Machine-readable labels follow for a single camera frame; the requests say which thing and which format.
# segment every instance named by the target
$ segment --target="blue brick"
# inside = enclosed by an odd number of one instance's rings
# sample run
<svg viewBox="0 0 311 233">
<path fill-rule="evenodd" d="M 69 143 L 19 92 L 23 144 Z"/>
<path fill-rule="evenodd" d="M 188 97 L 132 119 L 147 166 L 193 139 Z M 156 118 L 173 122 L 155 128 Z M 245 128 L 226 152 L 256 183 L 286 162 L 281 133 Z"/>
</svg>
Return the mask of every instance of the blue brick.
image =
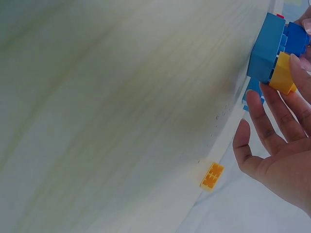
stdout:
<svg viewBox="0 0 311 233">
<path fill-rule="evenodd" d="M 280 44 L 286 43 L 287 40 L 286 35 L 283 35 L 285 30 L 284 19 L 267 14 L 251 53 L 248 76 L 265 84 L 269 82 L 276 55 L 284 49 Z"/>
<path fill-rule="evenodd" d="M 250 79 L 250 81 L 249 81 L 249 83 L 248 83 L 248 86 L 247 86 L 247 88 L 246 88 L 246 91 L 245 91 L 245 93 L 244 93 L 243 99 L 242 99 L 242 101 L 243 101 L 244 103 L 246 103 L 246 92 L 247 92 L 248 90 L 256 91 L 256 92 L 259 94 L 260 98 L 261 98 L 262 104 L 264 103 L 264 98 L 262 98 L 262 91 L 261 91 L 261 89 L 260 89 L 259 81 L 258 81 L 258 80 L 252 79 L 252 78 Z M 246 111 L 248 111 L 248 106 L 247 106 L 247 104 L 244 105 L 243 109 L 246 110 Z"/>
<path fill-rule="evenodd" d="M 310 43 L 310 38 L 303 27 L 290 22 L 287 28 L 288 38 L 285 46 L 286 53 L 293 53 L 300 57 L 306 52 L 306 46 Z"/>
</svg>

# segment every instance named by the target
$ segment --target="fingernail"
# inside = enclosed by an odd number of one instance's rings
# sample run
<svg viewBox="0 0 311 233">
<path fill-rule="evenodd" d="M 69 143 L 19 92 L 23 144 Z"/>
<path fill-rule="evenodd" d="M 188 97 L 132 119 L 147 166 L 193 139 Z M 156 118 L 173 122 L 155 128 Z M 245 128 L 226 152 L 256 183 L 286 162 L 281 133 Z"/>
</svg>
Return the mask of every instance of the fingernail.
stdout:
<svg viewBox="0 0 311 233">
<path fill-rule="evenodd" d="M 311 18 L 305 19 L 302 21 L 302 25 L 306 30 L 308 35 L 311 35 Z"/>
</svg>

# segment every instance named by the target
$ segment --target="yellow brick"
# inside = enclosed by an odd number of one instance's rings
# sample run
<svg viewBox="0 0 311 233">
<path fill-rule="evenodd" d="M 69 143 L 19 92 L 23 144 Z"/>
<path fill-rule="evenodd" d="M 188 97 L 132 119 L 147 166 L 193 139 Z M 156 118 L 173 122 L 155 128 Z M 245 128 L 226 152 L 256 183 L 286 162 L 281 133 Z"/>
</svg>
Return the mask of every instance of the yellow brick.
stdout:
<svg viewBox="0 0 311 233">
<path fill-rule="evenodd" d="M 285 95 L 288 95 L 290 91 L 295 92 L 297 90 L 290 72 L 289 60 L 290 56 L 288 54 L 280 53 L 269 83 L 269 86 Z"/>
<path fill-rule="evenodd" d="M 202 180 L 200 187 L 208 192 L 212 191 L 217 184 L 218 179 L 220 178 L 222 172 L 224 171 L 224 167 L 213 163 L 204 179 Z"/>
</svg>

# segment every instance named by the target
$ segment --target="toy brick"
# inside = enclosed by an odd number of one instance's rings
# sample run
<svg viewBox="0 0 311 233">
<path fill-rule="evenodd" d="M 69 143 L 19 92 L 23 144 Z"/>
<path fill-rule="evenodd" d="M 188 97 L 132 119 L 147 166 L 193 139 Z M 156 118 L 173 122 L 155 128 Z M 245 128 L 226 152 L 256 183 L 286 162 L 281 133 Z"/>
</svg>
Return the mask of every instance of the toy brick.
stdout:
<svg viewBox="0 0 311 233">
<path fill-rule="evenodd" d="M 264 103 L 264 98 L 262 98 L 262 91 L 261 91 L 260 86 L 259 86 L 259 81 L 251 78 L 249 83 L 248 83 L 248 86 L 246 88 L 246 91 L 244 93 L 243 99 L 242 99 L 242 103 L 244 104 L 243 109 L 246 111 L 248 111 L 248 106 L 246 103 L 246 93 L 248 90 L 256 91 L 259 94 L 259 96 L 261 97 L 262 104 Z"/>
<path fill-rule="evenodd" d="M 286 35 L 283 35 L 284 26 L 284 19 L 267 14 L 251 52 L 248 76 L 268 84 L 276 55 L 283 50 L 280 44 L 286 40 Z"/>
<path fill-rule="evenodd" d="M 203 178 L 200 187 L 208 192 L 212 191 L 216 186 L 217 181 L 219 180 L 224 169 L 225 168 L 223 166 L 217 163 L 213 163 L 209 168 L 207 174 Z"/>
<path fill-rule="evenodd" d="M 295 92 L 297 90 L 291 76 L 289 60 L 290 56 L 288 54 L 280 53 L 269 83 L 269 86 L 285 95 L 288 95 L 290 91 Z"/>
<path fill-rule="evenodd" d="M 287 28 L 288 38 L 285 46 L 285 52 L 295 54 L 300 57 L 306 52 L 306 46 L 310 43 L 310 38 L 303 27 L 290 22 Z"/>
<path fill-rule="evenodd" d="M 277 14 L 276 16 L 277 16 L 277 17 L 280 17 L 280 18 L 284 18 L 284 16 L 282 16 L 282 15 L 279 15 L 279 14 Z"/>
</svg>

